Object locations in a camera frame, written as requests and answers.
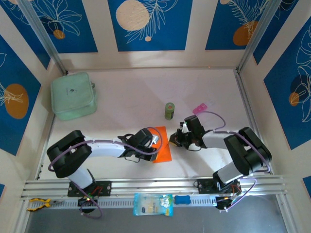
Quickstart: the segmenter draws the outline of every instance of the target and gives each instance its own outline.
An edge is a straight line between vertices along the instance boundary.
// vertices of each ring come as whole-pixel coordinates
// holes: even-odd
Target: gray floor
[[[285,233],[275,196],[246,197],[228,213],[215,207],[178,207],[174,216],[133,216],[132,209],[103,209],[93,220],[78,210],[31,213],[27,233]]]

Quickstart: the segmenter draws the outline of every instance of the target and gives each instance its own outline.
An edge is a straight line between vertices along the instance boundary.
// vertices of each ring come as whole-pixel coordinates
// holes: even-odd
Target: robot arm
[[[153,161],[156,159],[157,153],[151,145],[156,144],[158,139],[158,136],[152,135],[147,129],[142,129],[135,135],[118,136],[114,140],[96,140],[84,136],[80,130],[75,130],[52,145],[47,150],[47,154],[52,162],[71,146],[90,141],[90,143],[84,143],[72,149],[53,164],[58,178],[67,177],[80,188],[85,189],[95,182],[90,172],[81,167],[86,159],[91,157],[126,158],[134,155],[139,160]],[[127,145],[149,154],[139,153]]]
[[[185,147],[187,150],[193,144],[198,148],[227,149],[232,162],[213,174],[214,184],[220,191],[235,179],[250,175],[264,165],[257,153],[252,148],[249,149],[249,145],[238,134],[257,149],[266,161],[271,161],[269,150],[249,127],[230,136],[215,133],[214,130],[205,131],[196,115],[190,116],[180,123],[180,129],[171,135],[170,142],[178,147]]]

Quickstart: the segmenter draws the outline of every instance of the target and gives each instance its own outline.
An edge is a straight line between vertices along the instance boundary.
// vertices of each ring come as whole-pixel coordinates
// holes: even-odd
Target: orange circle
[[[62,40],[62,39],[64,39],[65,38],[65,33],[63,32],[63,31],[61,31],[61,30],[55,30],[54,32],[53,32],[53,35],[57,38],[57,39],[60,39],[60,40]]]
[[[11,84],[4,91],[5,109],[15,119],[23,119],[28,111],[29,99],[26,89],[20,84]]]
[[[297,106],[299,104],[299,95],[296,92],[290,94],[289,101],[291,106]]]
[[[238,46],[247,45],[255,28],[257,27],[257,21],[251,21],[245,25],[240,26],[233,36],[233,43]]]
[[[151,41],[151,37],[150,37],[150,36],[146,36],[146,37],[145,37],[145,41],[146,41],[146,42]]]

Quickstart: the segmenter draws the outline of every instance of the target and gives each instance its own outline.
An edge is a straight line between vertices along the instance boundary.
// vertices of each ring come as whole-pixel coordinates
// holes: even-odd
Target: beige circle
[[[149,22],[147,8],[137,0],[124,1],[116,11],[119,25],[127,31],[137,31]]]
[[[231,0],[220,0],[222,5],[228,4],[229,2],[231,2]]]
[[[9,2],[13,3],[13,4],[17,4],[16,0],[8,0]]]

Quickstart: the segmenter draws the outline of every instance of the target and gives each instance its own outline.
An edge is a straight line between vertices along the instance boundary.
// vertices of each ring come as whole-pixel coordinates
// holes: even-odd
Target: blue handle
[[[175,196],[175,204],[179,205],[179,204],[186,204],[189,205],[191,204],[190,201],[190,196]]]

